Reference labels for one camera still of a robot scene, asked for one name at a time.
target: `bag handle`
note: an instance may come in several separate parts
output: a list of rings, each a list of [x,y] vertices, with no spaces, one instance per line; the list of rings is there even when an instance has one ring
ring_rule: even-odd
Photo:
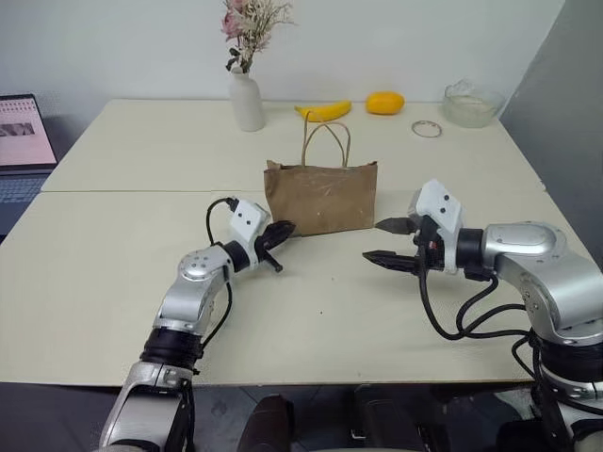
[[[308,136],[308,118],[310,117],[310,113],[314,113],[315,115],[317,115],[318,118],[320,119],[321,124],[319,124]],[[329,127],[330,124],[340,125],[346,130],[346,133],[348,134],[348,144],[346,145],[345,151],[343,149],[343,144],[341,144],[341,140],[339,139],[337,134],[333,131],[333,129],[331,127]],[[301,148],[301,165],[303,167],[306,166],[305,165],[305,154],[308,149],[308,145],[310,144],[310,140],[312,139],[312,137],[314,136],[314,134],[317,132],[317,130],[320,127],[325,127],[329,132],[331,132],[331,135],[333,135],[333,137],[337,141],[337,144],[339,145],[339,149],[341,150],[341,166],[343,168],[346,168],[348,166],[348,160],[350,159],[350,145],[351,145],[350,129],[343,122],[339,122],[339,121],[325,122],[320,117],[320,115],[314,111],[308,111],[305,115],[305,120],[303,122],[303,147]]]

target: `yellow banana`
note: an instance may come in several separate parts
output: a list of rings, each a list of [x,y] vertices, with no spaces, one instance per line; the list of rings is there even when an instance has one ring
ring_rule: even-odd
[[[350,101],[341,101],[329,105],[295,106],[303,118],[310,112],[310,122],[332,121],[341,118],[351,110]]]

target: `white table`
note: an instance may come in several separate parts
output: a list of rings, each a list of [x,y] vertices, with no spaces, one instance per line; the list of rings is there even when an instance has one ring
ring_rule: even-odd
[[[530,171],[522,168],[516,172]],[[496,170],[491,173],[497,177]],[[566,230],[570,246],[588,255],[548,195],[529,185],[474,187],[467,176],[454,194],[467,209],[468,226],[545,220]],[[376,219],[403,214],[411,194],[381,190]],[[220,195],[40,194],[0,247],[0,380],[122,384],[178,261],[207,245],[205,208]],[[234,195],[265,205],[263,192]],[[219,239],[227,238],[227,215],[219,210],[214,218]],[[526,377],[511,356],[513,339],[441,339],[423,312],[416,279],[362,258],[363,251],[376,249],[415,251],[407,237],[377,230],[295,238],[275,252],[283,273],[264,268],[240,275],[231,316],[202,360],[196,382]],[[461,276],[431,274],[441,322],[450,329],[460,303],[480,287]],[[513,300],[518,294],[502,283],[483,310]],[[510,326],[526,327],[525,315],[506,313],[491,322],[492,329]]]
[[[267,127],[250,134],[237,129],[224,101],[112,101],[43,190],[263,190],[266,160],[300,163],[303,136],[293,104],[267,104],[267,113]],[[417,120],[437,121],[444,135],[416,136],[411,124]],[[494,203],[504,202],[509,190],[543,189],[498,121],[464,129],[446,121],[435,104],[408,104],[393,117],[369,115],[355,104],[342,121],[351,130],[350,164],[379,161],[378,189],[416,189],[435,177],[453,192],[485,190]],[[340,162],[333,138],[318,134],[308,164]]]

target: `paper bag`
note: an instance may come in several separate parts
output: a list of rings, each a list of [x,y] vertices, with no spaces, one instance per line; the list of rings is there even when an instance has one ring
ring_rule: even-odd
[[[344,151],[331,128],[339,125],[348,135]],[[308,145],[320,128],[326,128],[341,150],[341,168],[306,165]],[[341,122],[324,122],[308,136],[306,116],[301,149],[301,165],[285,166],[268,161],[264,188],[275,221],[288,219],[296,224],[296,235],[327,234],[372,228],[377,186],[377,162],[349,167],[350,130]]]

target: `laptop keyboard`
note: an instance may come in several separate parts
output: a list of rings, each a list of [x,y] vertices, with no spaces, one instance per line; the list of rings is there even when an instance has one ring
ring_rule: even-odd
[[[32,202],[36,195],[40,193],[41,186],[45,180],[43,177],[0,178],[0,204]]]

